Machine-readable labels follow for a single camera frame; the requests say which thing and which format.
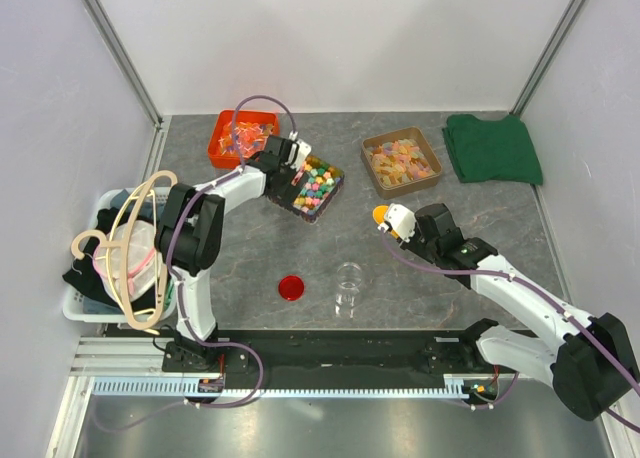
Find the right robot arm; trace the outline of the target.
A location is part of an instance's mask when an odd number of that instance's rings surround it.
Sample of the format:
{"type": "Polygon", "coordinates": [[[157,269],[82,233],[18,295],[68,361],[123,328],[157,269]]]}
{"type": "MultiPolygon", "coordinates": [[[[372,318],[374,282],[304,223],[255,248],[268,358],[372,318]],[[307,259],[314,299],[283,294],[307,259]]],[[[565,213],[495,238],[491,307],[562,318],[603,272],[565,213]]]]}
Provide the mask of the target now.
{"type": "Polygon", "coordinates": [[[459,281],[531,331],[524,336],[489,319],[476,323],[457,349],[465,369],[477,372],[491,364],[533,378],[586,421],[639,390],[639,367],[618,318],[596,317],[546,291],[496,248],[465,237],[445,205],[412,211],[393,204],[380,225],[401,249],[421,258],[418,269],[459,281]]]}

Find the orange candy box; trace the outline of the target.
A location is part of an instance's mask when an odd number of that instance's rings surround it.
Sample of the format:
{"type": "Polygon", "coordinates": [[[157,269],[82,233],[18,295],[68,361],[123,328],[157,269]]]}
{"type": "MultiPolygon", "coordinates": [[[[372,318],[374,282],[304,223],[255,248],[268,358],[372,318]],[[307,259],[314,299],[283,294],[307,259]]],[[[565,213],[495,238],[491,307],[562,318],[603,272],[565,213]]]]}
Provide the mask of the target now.
{"type": "Polygon", "coordinates": [[[233,169],[240,164],[234,145],[237,142],[245,159],[264,149],[270,135],[279,134],[275,113],[263,111],[239,111],[234,130],[231,130],[233,110],[223,110],[217,118],[207,153],[213,167],[233,169]]]}

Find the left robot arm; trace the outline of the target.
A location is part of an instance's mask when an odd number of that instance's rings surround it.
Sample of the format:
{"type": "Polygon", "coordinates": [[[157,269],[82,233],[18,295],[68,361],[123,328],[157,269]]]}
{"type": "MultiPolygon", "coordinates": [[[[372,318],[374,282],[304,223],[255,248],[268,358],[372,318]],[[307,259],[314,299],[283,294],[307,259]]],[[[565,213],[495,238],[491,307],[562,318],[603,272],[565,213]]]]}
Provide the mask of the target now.
{"type": "Polygon", "coordinates": [[[185,360],[198,371],[208,371],[219,360],[211,341],[217,321],[211,305],[210,269],[220,249],[225,214],[253,199],[266,197],[294,211],[311,146],[295,133],[270,136],[262,151],[231,172],[195,186],[177,183],[170,189],[155,236],[177,295],[177,331],[191,341],[185,360]]]}

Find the yellow plastic scoop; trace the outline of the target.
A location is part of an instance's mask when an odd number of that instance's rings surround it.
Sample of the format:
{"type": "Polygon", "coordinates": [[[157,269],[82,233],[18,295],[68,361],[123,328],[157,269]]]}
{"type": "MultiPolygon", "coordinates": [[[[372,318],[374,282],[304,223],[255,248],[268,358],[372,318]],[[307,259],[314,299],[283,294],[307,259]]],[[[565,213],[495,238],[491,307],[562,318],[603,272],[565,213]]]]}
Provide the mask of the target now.
{"type": "Polygon", "coordinates": [[[373,209],[372,217],[379,231],[390,234],[394,239],[398,239],[399,236],[396,231],[385,221],[385,215],[388,209],[388,205],[378,205],[373,209]]]}

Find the star candy tin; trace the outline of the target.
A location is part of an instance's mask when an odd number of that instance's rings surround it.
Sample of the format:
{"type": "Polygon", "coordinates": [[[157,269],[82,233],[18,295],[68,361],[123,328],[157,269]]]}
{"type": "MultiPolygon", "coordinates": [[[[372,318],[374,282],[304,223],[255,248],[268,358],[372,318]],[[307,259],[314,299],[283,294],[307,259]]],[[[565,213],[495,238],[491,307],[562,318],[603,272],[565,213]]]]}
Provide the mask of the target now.
{"type": "Polygon", "coordinates": [[[265,195],[281,208],[314,223],[341,190],[344,181],[345,174],[340,168],[309,155],[296,171],[279,175],[265,195]]]}

